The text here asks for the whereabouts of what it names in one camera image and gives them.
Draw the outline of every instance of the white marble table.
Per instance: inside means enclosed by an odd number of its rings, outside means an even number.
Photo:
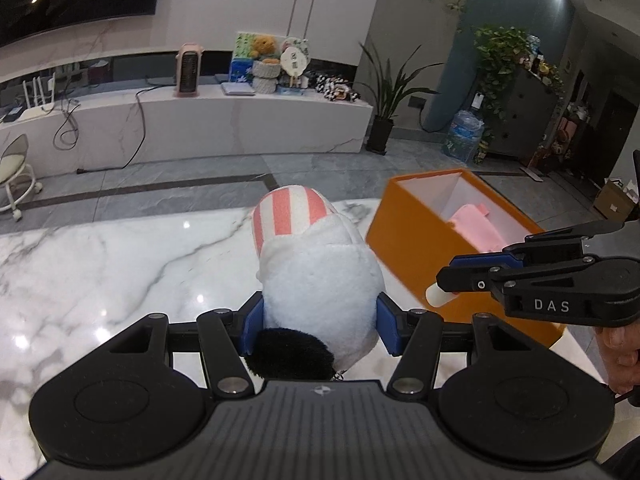
[[[337,203],[364,233],[378,200]],[[53,375],[150,312],[171,322],[212,308],[239,308],[259,290],[249,209],[96,222],[0,237],[0,477],[27,476],[42,457],[28,425],[30,398]],[[385,272],[403,308],[417,300]],[[554,349],[598,374],[566,332]],[[348,373],[386,384],[396,359],[381,344]],[[443,355],[440,385],[465,366]],[[175,367],[204,385],[199,359],[177,354]]]
[[[75,148],[56,150],[52,138],[65,118],[60,102],[49,115],[0,123],[0,153],[21,134],[38,177],[78,168],[119,168],[143,135],[139,89],[80,97]],[[197,97],[174,97],[174,88],[139,95],[146,138],[134,162],[255,153],[359,152],[373,108],[364,101],[331,102],[313,89],[303,96],[227,96],[220,85],[201,85]],[[69,129],[67,123],[62,131]],[[66,142],[72,134],[64,136]]]

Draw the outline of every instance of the space heater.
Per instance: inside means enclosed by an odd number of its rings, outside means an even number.
[[[186,43],[178,51],[176,63],[176,97],[195,97],[198,95],[198,80],[202,51],[204,49],[195,43]]]

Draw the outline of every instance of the chair seat cushion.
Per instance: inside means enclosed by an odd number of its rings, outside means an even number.
[[[5,155],[0,158],[0,184],[4,184],[20,170],[24,155]]]

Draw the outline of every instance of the orange box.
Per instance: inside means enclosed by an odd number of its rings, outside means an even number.
[[[521,332],[548,346],[564,325],[507,318],[500,303],[488,292],[464,292],[440,308],[431,308],[426,289],[436,282],[442,267],[459,254],[478,251],[455,232],[447,221],[461,206],[484,204],[488,219],[508,245],[542,232],[535,222],[468,170],[433,171],[393,177],[367,234],[378,258],[429,310],[445,321],[468,323],[477,312],[491,312]]]

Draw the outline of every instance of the blue wall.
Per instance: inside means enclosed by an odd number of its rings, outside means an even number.
[[[467,0],[449,60],[424,127],[436,130],[446,125],[463,105],[476,78],[476,50],[472,27],[501,25],[522,27],[540,38],[540,50],[553,64],[564,52],[574,18],[570,0]]]

